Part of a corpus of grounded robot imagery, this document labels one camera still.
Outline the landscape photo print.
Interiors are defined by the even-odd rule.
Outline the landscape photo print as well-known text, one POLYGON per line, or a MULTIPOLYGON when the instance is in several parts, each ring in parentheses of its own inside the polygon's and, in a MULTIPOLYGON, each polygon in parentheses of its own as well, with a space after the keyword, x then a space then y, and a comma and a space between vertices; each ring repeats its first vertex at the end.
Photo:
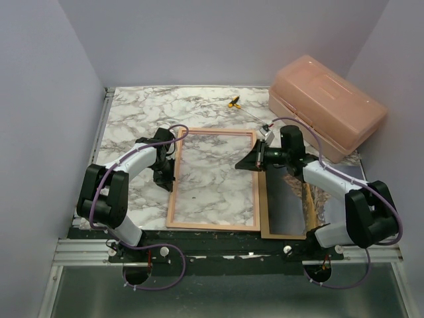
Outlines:
POLYGON ((267 170, 266 190, 273 235, 304 235, 317 226, 345 220, 344 201, 315 185, 301 183, 286 168, 267 170))

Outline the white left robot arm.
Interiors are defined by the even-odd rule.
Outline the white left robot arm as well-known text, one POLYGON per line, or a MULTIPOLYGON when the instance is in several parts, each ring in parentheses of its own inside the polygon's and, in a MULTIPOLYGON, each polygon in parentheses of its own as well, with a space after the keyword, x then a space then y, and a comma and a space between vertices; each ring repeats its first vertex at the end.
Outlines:
POLYGON ((142 230, 127 216, 129 183, 144 169, 153 171, 154 183, 173 191, 175 160, 168 159, 174 134, 159 128, 153 138, 139 138, 119 159, 106 165, 91 164, 85 171, 76 213, 92 225, 125 243, 124 253, 133 262, 141 261, 147 246, 140 241, 142 230))

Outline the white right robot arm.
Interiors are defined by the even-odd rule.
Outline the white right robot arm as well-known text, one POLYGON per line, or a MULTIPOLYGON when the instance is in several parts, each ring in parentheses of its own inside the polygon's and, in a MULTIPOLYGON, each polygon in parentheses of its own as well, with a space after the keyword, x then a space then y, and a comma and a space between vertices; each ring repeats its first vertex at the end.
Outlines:
POLYGON ((402 227, 387 185, 365 182, 324 164, 308 154, 299 127, 280 129, 279 148, 257 140, 252 150, 235 164, 238 170, 265 172, 270 167, 285 168, 303 184, 311 184, 344 203, 344 221, 311 229, 306 234, 305 253, 318 260, 336 245, 368 248, 392 236, 400 237, 402 227))

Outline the pink translucent plastic box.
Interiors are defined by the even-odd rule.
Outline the pink translucent plastic box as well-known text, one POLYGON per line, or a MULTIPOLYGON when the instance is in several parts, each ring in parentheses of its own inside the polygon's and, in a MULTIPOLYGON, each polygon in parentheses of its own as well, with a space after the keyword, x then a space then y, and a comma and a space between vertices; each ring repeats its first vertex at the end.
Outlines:
POLYGON ((356 86, 314 58, 305 55, 282 68, 269 88, 269 109, 314 130, 302 129, 304 139, 328 160, 350 156, 380 125, 388 113, 356 86))

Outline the brown frame backing board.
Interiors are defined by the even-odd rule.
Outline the brown frame backing board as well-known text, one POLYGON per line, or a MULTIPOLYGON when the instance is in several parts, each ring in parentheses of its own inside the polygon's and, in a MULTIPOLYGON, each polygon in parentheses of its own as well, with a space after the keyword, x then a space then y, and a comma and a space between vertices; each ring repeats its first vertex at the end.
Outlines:
POLYGON ((305 240, 305 235, 281 235, 272 234, 270 232, 269 213, 268 213, 268 196, 266 190, 266 174, 258 173, 258 191, 259 191, 259 208, 260 208, 260 234, 262 239, 274 240, 305 240))

